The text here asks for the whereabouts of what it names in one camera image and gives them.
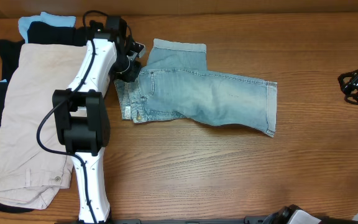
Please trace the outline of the light blue denim shorts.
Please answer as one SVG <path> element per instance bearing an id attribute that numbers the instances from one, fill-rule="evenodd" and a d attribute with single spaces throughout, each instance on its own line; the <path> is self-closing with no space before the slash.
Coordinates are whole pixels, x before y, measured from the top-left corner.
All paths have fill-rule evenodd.
<path id="1" fill-rule="evenodd" d="M 205 44 L 154 39 L 134 82 L 115 80 L 122 118 L 134 123 L 189 118 L 241 124 L 272 137 L 277 83 L 208 70 Z"/>

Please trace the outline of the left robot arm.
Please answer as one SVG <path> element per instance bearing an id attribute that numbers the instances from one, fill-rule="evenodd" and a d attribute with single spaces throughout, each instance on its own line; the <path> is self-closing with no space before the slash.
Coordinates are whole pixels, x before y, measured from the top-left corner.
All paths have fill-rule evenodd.
<path id="1" fill-rule="evenodd" d="M 90 21 L 85 35 L 83 63 L 67 89 L 54 91 L 51 114 L 58 141 L 65 146 L 63 154 L 71 157 L 75 169 L 77 223 L 111 223 L 103 171 L 111 127 L 104 97 L 111 81 L 135 81 L 145 47 L 133 39 L 131 28 L 119 16 L 107 16 L 105 23 Z"/>

